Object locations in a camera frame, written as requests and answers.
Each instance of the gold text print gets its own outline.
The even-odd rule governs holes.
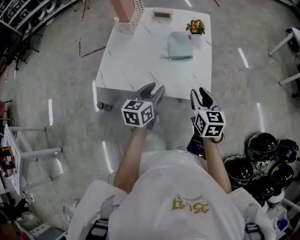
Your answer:
[[[189,198],[184,198],[180,195],[177,195],[177,197],[174,198],[172,201],[171,211],[182,210],[182,209],[186,208],[194,214],[201,214],[201,213],[206,214],[209,211],[209,209],[207,208],[208,204],[203,204],[201,202],[198,202],[198,199],[201,199],[201,197],[189,199]]]

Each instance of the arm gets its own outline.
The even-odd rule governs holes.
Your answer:
[[[129,194],[139,178],[141,153],[144,148],[147,128],[135,127],[115,175],[114,186]]]
[[[210,138],[203,138],[203,145],[208,173],[227,194],[230,193],[231,183],[217,144]]]

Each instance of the white table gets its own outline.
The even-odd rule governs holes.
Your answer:
[[[190,40],[193,58],[169,60],[167,40],[174,31],[185,31],[187,23],[200,19],[205,23],[205,35]],[[171,20],[153,18],[153,8],[144,8],[133,35],[122,34],[116,22],[106,45],[99,71],[97,88],[137,91],[155,82],[157,91],[165,86],[165,94],[178,99],[190,99],[191,89],[211,90],[212,44],[208,14],[173,9]],[[97,105],[94,88],[94,105]]]
[[[25,159],[37,161],[38,158],[43,158],[47,156],[53,158],[56,154],[62,152],[61,147],[32,151],[29,143],[27,142],[25,136],[22,133],[22,131],[44,132],[45,130],[46,128],[9,127],[7,124],[5,125],[4,137],[1,145],[2,147],[11,147],[11,152],[14,156],[15,169],[13,170],[12,176],[8,177],[8,179],[11,181],[13,188],[19,195],[21,191],[34,188],[36,186],[53,180],[50,177],[48,179],[41,180],[30,185],[22,186],[23,162]],[[20,144],[22,144],[26,152],[21,151]]]
[[[289,42],[292,38],[295,38],[297,43],[299,44],[299,47],[300,47],[300,30],[296,29],[296,28],[292,28],[292,32],[285,38],[283,39],[275,48],[273,48],[273,50],[271,50],[268,54],[269,56],[272,56],[276,51],[278,51],[284,44],[286,44],[287,42]],[[280,82],[280,85],[284,85],[286,83],[289,83],[293,80],[296,80],[300,78],[300,73],[297,73],[285,80],[282,80]]]

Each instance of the white t-shirt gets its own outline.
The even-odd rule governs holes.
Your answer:
[[[130,194],[96,180],[74,211],[68,240],[85,240],[91,225],[108,218],[110,240],[243,240],[247,222],[275,239],[267,215],[243,188],[226,194],[186,151],[143,153]]]

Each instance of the potted plant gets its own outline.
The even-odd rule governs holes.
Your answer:
[[[206,26],[201,19],[191,20],[190,23],[186,25],[185,31],[189,31],[189,37],[191,39],[198,39],[205,33]]]

